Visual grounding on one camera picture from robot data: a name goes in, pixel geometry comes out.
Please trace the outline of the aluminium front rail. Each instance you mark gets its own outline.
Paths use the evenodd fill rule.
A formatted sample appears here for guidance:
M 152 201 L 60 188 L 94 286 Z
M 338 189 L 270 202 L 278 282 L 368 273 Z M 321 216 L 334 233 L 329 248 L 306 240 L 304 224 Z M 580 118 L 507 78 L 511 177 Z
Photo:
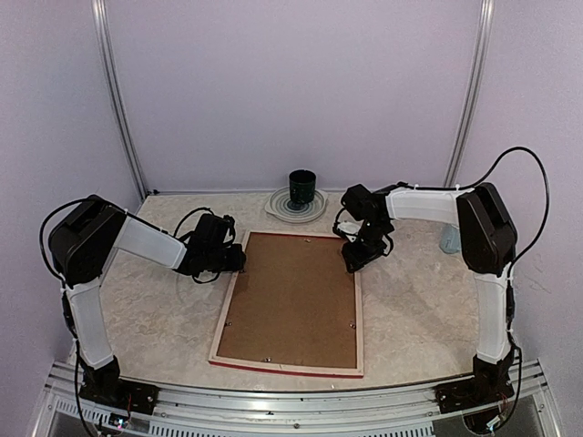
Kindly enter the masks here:
M 75 369 L 55 362 L 28 436 L 469 436 L 499 408 L 511 413 L 490 436 L 562 436 L 556 404 L 538 361 L 509 372 L 517 399 L 446 412 L 436 391 L 451 378 L 348 390 L 245 391 L 158 383 L 149 413 L 123 411 L 75 396 Z

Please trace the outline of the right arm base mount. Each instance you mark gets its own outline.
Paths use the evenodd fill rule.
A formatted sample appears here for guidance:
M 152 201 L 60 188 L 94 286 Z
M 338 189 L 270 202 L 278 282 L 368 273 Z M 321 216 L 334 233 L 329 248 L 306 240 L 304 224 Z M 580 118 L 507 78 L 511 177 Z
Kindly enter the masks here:
M 473 434 L 492 434 L 502 424 L 507 402 L 515 395 L 508 373 L 513 361 L 512 351 L 496 364 L 475 355 L 470 378 L 436 386 L 435 398 L 440 412 L 460 412 L 493 404 L 492 408 L 463 415 L 465 427 Z

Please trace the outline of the white striped ceramic plate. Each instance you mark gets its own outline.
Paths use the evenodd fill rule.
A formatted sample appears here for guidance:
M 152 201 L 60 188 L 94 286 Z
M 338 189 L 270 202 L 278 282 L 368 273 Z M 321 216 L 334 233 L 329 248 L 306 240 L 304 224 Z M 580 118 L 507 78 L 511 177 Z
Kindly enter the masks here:
M 274 191 L 264 205 L 264 210 L 275 218 L 291 224 L 304 224 L 320 218 L 326 210 L 328 194 L 316 189 L 312 202 L 295 208 L 292 205 L 290 191 L 279 188 Z

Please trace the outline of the light blue mug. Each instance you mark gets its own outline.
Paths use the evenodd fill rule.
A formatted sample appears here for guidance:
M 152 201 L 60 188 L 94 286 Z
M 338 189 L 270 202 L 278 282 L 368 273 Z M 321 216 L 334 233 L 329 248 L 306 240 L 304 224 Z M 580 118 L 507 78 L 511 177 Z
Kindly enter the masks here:
M 439 248 L 445 254 L 456 254 L 461 251 L 461 237 L 459 228 L 446 224 L 444 225 Z

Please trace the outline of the right aluminium corner post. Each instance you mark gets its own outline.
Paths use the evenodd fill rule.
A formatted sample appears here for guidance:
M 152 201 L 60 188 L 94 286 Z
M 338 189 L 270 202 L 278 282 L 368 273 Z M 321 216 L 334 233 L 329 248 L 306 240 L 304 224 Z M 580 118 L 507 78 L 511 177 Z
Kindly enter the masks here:
M 465 92 L 464 104 L 462 105 L 461 117 L 455 134 L 455 142 L 450 156 L 447 170 L 445 172 L 444 187 L 452 187 L 457 179 L 461 168 L 463 155 L 476 106 L 479 98 L 482 76 L 486 65 L 487 51 L 492 32 L 492 25 L 495 14 L 494 0 L 483 0 L 480 3 L 480 14 L 476 32 L 476 43 L 470 68 L 470 76 Z

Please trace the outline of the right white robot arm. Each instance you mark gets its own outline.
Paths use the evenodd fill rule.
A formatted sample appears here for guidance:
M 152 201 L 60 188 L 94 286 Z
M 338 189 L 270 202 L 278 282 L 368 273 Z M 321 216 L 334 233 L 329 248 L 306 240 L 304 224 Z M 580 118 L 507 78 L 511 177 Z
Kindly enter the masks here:
M 511 326 L 517 230 L 496 187 L 484 182 L 470 188 L 421 188 L 399 182 L 371 191 L 358 184 L 345 191 L 341 205 L 352 220 L 337 218 L 332 231 L 345 240 L 342 255 L 351 273 L 390 254 L 396 220 L 432 221 L 458 229 L 478 297 L 474 377 L 465 394 L 473 403 L 488 402 L 506 383 L 516 350 Z

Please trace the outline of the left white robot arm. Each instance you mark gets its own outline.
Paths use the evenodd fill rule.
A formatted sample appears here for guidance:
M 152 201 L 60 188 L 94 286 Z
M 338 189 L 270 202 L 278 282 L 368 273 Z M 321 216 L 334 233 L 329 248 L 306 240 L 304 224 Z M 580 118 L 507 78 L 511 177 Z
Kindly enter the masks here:
M 122 207 L 90 195 L 50 212 L 65 216 L 51 231 L 39 230 L 41 255 L 62 287 L 64 310 L 77 341 L 80 364 L 95 394 L 110 405 L 128 395 L 118 377 L 118 359 L 111 347 L 100 292 L 107 270 L 118 252 L 126 252 L 204 283 L 223 273 L 244 269 L 246 255 L 236 240 L 235 220 L 210 208 L 194 209 L 199 220 L 184 234 L 172 233 Z

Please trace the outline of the dark green cup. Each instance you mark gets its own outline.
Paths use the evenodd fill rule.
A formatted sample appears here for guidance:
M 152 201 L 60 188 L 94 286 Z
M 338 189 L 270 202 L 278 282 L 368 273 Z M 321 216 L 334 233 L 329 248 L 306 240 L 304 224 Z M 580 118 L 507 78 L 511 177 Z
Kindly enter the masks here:
M 311 203 L 315 197 L 316 175 L 308 169 L 296 169 L 289 174 L 290 201 L 299 206 Z

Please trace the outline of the aluminium corner post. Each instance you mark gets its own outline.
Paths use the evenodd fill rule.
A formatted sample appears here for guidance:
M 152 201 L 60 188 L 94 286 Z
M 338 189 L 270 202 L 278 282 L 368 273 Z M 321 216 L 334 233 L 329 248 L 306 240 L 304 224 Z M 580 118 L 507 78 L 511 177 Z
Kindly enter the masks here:
M 131 135 L 127 110 L 119 84 L 113 41 L 108 25 L 107 2 L 104 0 L 93 0 L 91 2 L 91 9 L 97 33 L 97 45 L 107 82 L 109 100 L 118 128 L 122 150 L 128 162 L 130 176 L 135 185 L 138 197 L 141 201 L 144 201 L 148 196 L 148 184 Z
M 480 3 L 480 14 L 476 32 L 476 43 L 470 68 L 470 76 L 465 92 L 464 104 L 462 105 L 461 117 L 455 134 L 455 142 L 450 156 L 447 170 L 445 172 L 444 187 L 452 187 L 457 179 L 461 168 L 463 155 L 476 106 L 479 98 L 482 76 L 486 65 L 487 51 L 492 32 L 492 25 L 495 14 L 494 0 L 483 0 Z

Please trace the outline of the left aluminium corner post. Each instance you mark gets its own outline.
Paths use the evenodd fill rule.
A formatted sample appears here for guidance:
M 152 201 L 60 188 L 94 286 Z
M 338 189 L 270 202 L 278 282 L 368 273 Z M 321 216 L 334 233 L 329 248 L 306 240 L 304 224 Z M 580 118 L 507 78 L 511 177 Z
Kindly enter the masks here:
M 107 82 L 109 100 L 118 128 L 122 150 L 128 162 L 130 176 L 135 185 L 138 197 L 141 201 L 144 201 L 148 196 L 148 184 L 131 135 L 127 110 L 119 84 L 113 41 L 108 25 L 107 2 L 104 0 L 93 0 L 91 2 L 91 9 L 97 33 L 97 45 Z

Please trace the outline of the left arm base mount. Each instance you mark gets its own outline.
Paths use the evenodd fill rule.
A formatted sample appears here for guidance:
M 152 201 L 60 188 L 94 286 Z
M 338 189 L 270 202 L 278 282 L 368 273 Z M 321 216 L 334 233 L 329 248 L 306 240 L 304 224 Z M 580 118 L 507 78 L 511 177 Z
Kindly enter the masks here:
M 120 377 L 118 359 L 96 369 L 79 357 L 83 370 L 80 397 L 97 404 L 152 415 L 159 396 L 159 387 L 153 384 L 125 380 Z

